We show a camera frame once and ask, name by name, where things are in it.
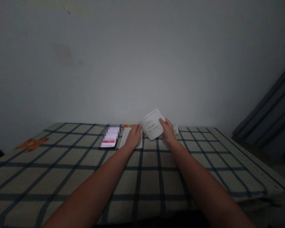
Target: smartphone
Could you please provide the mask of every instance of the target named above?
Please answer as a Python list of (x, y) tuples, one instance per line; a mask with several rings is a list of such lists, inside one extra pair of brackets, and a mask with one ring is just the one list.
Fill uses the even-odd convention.
[(108, 127), (98, 149), (115, 149), (119, 138), (120, 127)]

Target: gray wall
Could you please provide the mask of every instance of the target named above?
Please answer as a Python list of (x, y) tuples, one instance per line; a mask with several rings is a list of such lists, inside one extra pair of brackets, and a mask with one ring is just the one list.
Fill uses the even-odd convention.
[(231, 135), (284, 70), (285, 1), (0, 0), (0, 148), (156, 107)]

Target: phone screen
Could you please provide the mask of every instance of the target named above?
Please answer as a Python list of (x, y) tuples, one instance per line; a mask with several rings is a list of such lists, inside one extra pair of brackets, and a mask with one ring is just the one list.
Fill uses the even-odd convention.
[(119, 127), (109, 127), (100, 143), (100, 148), (115, 147), (119, 135)]

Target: curtain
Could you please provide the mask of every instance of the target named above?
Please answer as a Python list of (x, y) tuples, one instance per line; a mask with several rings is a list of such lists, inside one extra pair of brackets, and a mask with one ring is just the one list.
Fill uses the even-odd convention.
[(285, 72), (233, 134), (268, 155), (285, 157)]

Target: checkered tablecloth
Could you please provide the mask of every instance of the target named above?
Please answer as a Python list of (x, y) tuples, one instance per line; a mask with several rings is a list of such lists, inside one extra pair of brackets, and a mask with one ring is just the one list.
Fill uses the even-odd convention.
[[(106, 125), (56, 123), (34, 137), (49, 140), (0, 159), (0, 226), (41, 227), (116, 149), (98, 150)], [(237, 201), (285, 193), (285, 180), (215, 128), (180, 127), (177, 139)], [(98, 224), (195, 209), (162, 137), (132, 154)]]

